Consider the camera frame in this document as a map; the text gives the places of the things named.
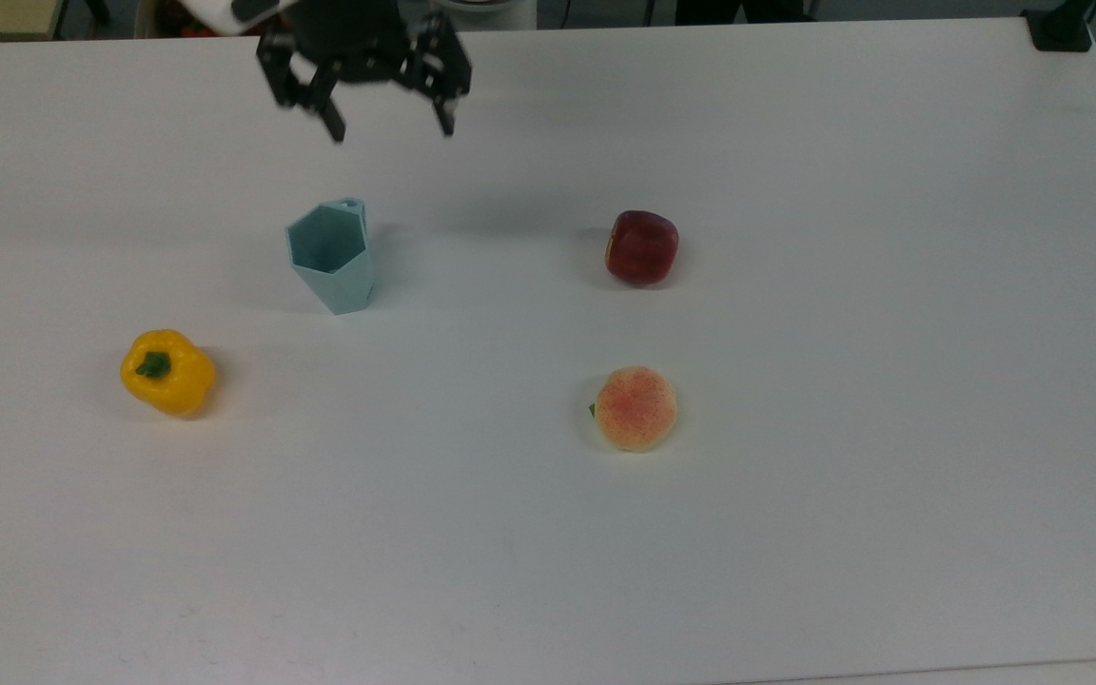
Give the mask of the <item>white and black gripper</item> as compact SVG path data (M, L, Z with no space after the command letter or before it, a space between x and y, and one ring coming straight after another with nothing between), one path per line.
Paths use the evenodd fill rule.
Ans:
M343 119L332 91L341 83L392 82L426 98L452 138L456 111L469 95L473 64L450 18L434 11L410 36L395 1L183 1L192 18L221 35L241 35L269 19L277 25L258 39L256 60L279 109L301 109L323 123L335 145ZM308 82L292 58L316 67Z

